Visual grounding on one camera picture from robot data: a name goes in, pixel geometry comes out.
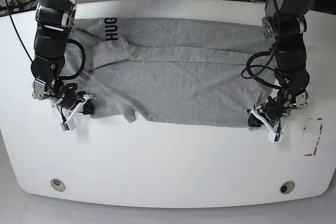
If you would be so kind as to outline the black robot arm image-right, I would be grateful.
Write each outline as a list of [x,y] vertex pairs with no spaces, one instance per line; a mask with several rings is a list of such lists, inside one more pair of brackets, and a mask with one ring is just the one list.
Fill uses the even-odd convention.
[[280,137],[285,118],[292,110],[308,105],[306,88],[307,52],[303,35],[307,31],[305,14],[314,0],[267,0],[262,24],[269,51],[252,55],[246,62],[244,79],[276,89],[276,97],[247,110],[249,128],[265,125]]

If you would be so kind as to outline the black robot arm image-left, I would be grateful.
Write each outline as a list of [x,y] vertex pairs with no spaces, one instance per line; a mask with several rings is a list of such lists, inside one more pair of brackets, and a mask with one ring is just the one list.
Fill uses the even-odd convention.
[[246,127],[269,90],[240,73],[266,49],[261,28],[178,18],[74,20],[72,0],[38,0],[31,64],[38,100],[62,116]]

